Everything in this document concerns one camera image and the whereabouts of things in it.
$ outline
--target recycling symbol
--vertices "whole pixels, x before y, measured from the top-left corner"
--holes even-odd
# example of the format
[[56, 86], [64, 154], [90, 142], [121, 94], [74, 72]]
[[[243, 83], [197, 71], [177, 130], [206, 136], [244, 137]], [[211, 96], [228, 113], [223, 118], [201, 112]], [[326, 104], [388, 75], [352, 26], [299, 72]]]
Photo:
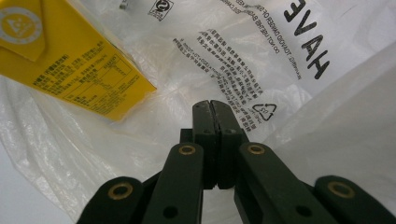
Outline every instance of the recycling symbol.
[[275, 113], [277, 106], [273, 104], [254, 105], [253, 109], [260, 114], [263, 120], [268, 121]]

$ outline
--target wrinkled plastic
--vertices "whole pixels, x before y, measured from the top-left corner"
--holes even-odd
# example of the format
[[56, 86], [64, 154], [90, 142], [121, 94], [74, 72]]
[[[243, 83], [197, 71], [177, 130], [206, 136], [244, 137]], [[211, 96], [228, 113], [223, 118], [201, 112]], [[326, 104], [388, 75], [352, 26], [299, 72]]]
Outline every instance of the wrinkled plastic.
[[[0, 77], [0, 138], [16, 167], [74, 220], [108, 179], [128, 175], [143, 181], [156, 174], [178, 142], [180, 128], [191, 127], [193, 104], [207, 99], [230, 103], [218, 81], [183, 55], [174, 41], [183, 39], [219, 70], [219, 60], [198, 42], [202, 32], [216, 30], [263, 90], [243, 107], [276, 105], [270, 118], [268, 111], [261, 111], [268, 120], [254, 120], [257, 126], [248, 132], [250, 140], [272, 147], [307, 183], [321, 175], [342, 175], [396, 214], [391, 150], [396, 145], [391, 87], [395, 3], [312, 1], [295, 21], [287, 22], [284, 11], [291, 12], [293, 1], [245, 2], [264, 6], [271, 14], [299, 64], [301, 79], [287, 55], [276, 53], [258, 32], [252, 16], [235, 14], [225, 1], [173, 1], [161, 21], [148, 14], [155, 1], [133, 1], [126, 10], [119, 10], [120, 0], [73, 1], [96, 28], [135, 59], [158, 91], [124, 120], [111, 122]], [[246, 9], [259, 15], [258, 9]], [[295, 36], [308, 9], [304, 25], [315, 21], [317, 26]], [[267, 22], [263, 16], [260, 20]], [[318, 35], [324, 38], [307, 61], [302, 44]], [[330, 65], [314, 79], [315, 66], [307, 66], [324, 50], [328, 53], [321, 62]], [[243, 126], [246, 117], [235, 114]], [[232, 190], [205, 192], [203, 223], [240, 222]]]

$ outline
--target yellow carton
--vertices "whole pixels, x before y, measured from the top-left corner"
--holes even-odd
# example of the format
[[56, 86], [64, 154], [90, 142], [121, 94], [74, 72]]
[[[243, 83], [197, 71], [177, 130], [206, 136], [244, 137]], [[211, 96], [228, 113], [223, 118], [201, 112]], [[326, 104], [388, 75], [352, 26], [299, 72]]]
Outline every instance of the yellow carton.
[[0, 0], [0, 74], [109, 119], [155, 90], [65, 0]]

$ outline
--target white surface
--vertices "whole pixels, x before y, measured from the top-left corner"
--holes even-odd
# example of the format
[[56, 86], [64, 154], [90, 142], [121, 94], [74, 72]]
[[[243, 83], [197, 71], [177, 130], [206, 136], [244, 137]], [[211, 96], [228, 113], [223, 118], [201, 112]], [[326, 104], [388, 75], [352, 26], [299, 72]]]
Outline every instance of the white surface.
[[0, 142], [0, 223], [70, 224], [70, 217], [12, 166]]

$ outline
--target carton flap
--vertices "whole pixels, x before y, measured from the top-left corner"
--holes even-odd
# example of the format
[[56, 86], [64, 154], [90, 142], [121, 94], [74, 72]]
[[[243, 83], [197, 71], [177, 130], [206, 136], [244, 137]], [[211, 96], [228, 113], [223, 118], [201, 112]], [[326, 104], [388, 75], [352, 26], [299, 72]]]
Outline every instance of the carton flap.
[[45, 48], [40, 0], [0, 1], [0, 47], [35, 62]]

